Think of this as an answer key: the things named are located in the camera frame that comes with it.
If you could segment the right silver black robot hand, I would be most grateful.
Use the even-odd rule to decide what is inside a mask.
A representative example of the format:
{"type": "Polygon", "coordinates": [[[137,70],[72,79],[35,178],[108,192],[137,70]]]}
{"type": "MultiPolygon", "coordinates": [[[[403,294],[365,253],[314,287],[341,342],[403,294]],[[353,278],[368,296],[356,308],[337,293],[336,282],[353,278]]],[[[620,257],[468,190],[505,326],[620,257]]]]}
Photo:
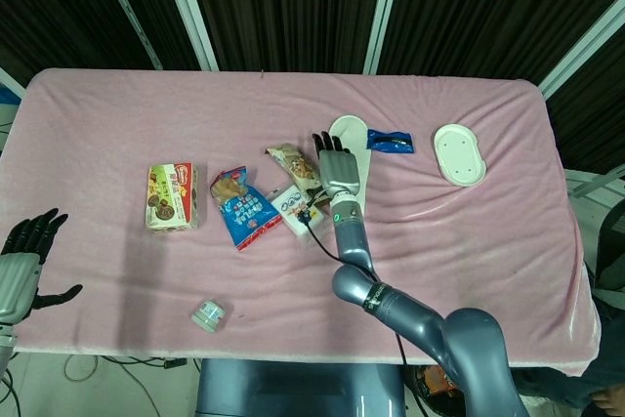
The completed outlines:
{"type": "Polygon", "coordinates": [[[319,180],[325,193],[333,198],[340,193],[357,195],[360,190],[355,156],[341,140],[328,132],[312,134],[319,162],[319,180]]]}

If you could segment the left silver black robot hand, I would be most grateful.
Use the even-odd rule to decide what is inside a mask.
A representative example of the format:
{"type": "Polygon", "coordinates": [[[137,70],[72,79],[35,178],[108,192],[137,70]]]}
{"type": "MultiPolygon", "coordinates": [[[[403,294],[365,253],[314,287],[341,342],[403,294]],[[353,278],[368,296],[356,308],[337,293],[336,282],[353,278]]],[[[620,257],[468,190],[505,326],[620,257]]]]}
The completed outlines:
{"type": "Polygon", "coordinates": [[[65,304],[83,290],[75,284],[58,294],[39,293],[40,277],[60,227],[68,215],[58,208],[25,219],[9,232],[1,249],[1,325],[15,326],[33,310],[65,304]]]}

